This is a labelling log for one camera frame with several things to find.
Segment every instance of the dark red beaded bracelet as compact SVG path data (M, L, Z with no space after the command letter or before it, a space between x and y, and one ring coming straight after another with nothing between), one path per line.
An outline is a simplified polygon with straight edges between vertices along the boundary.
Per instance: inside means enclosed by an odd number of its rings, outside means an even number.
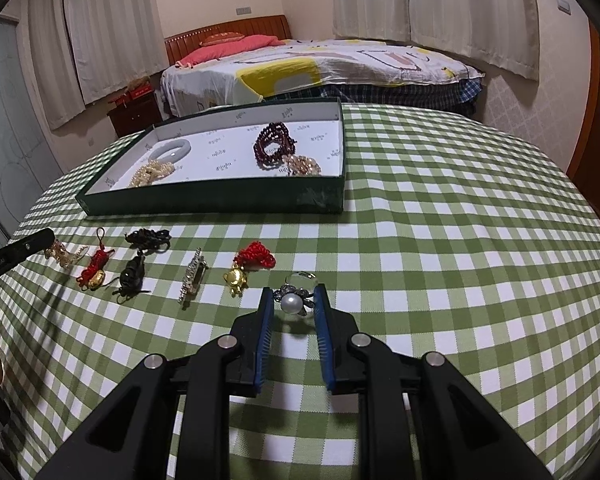
M264 149L274 142L280 147L269 155ZM283 155L293 155L295 152L296 141L289 137L289 130L283 123L271 123L264 128L253 145L258 165L266 170L280 165Z

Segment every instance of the jewelry box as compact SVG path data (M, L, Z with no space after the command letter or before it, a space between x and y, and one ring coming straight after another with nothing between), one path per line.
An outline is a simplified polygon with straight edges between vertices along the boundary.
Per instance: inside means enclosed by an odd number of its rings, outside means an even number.
M276 136L262 141L275 125L293 155L275 143ZM278 165L261 165L263 147L267 161L279 155ZM337 214L344 208L345 159L338 99L218 107L149 127L76 200L88 216Z

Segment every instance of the pillow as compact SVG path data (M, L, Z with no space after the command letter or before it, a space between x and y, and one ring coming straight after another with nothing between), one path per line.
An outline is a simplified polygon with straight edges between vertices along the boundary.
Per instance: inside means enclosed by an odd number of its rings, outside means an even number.
M176 68L192 68L197 64L211 61L212 59L221 59L233 54L240 54L241 52L258 50L265 46L282 46L284 44L286 44L284 41L280 41L275 36L256 34L242 38L239 41L220 43L213 46L202 46L177 62Z
M232 41L240 41L244 38L244 34L240 32L220 32L212 36L207 36L200 42L200 46L214 46L221 43L231 43Z

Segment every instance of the patterned wallpaper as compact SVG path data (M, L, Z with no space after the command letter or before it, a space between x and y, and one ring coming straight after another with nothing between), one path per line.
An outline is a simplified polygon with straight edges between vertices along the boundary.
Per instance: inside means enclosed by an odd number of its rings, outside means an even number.
M563 171L580 134L590 74L589 20L575 0L567 1L571 16L556 0L538 0L540 81L480 66L487 88L475 117L532 142Z

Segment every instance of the white bangle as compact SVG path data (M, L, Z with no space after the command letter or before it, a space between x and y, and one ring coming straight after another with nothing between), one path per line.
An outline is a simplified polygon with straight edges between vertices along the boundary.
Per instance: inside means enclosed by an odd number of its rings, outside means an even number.
M161 155L167 153L168 151L175 150L176 148L176 152L170 153L169 155L164 156L163 158L158 158ZM176 162L182 160L185 156L187 156L187 153L189 153L190 151L191 144L187 139L172 140L164 146L157 148L151 155L149 155L149 162L151 162L152 160L157 160L161 164L165 164L167 162L175 164Z

